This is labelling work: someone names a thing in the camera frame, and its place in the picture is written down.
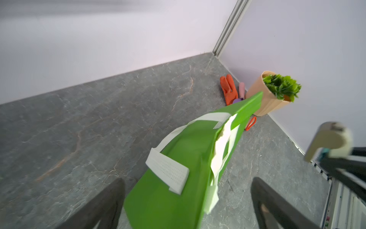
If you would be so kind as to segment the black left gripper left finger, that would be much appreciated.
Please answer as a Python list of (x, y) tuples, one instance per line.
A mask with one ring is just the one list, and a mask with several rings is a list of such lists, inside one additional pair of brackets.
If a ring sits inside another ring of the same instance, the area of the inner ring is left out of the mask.
[(58, 229), (116, 229), (125, 200), (125, 182), (118, 178)]

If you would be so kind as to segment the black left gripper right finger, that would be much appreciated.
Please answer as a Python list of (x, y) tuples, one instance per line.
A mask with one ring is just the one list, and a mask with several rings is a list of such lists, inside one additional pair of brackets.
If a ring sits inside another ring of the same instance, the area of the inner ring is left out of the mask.
[(318, 229), (261, 178), (253, 178), (251, 197), (260, 229)]

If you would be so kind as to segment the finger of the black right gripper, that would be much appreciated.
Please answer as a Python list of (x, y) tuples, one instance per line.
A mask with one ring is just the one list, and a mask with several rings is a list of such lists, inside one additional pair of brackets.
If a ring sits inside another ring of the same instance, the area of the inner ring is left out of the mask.
[(353, 148), (348, 158), (330, 157), (330, 149), (323, 148), (320, 167), (331, 177), (347, 186), (362, 200), (366, 199), (366, 148)]

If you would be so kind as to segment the beige mini stapler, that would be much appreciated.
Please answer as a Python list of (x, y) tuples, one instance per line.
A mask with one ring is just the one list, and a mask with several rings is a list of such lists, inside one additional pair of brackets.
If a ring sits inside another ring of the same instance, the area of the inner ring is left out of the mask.
[(304, 160), (310, 162), (319, 148), (329, 149), (329, 157), (346, 158), (353, 150), (354, 141), (349, 128), (339, 122), (325, 122), (318, 128)]

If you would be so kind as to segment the green paper bag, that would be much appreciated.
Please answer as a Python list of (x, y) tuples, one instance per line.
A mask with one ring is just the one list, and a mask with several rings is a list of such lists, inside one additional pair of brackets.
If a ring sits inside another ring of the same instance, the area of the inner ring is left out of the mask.
[(204, 114), (181, 126), (150, 150), (148, 170), (127, 195), (124, 209), (134, 229), (198, 229), (209, 186), (214, 179), (211, 161), (224, 124), (237, 114), (231, 130), (239, 127), (233, 150), (219, 174), (223, 175), (251, 116), (260, 108), (262, 93)]

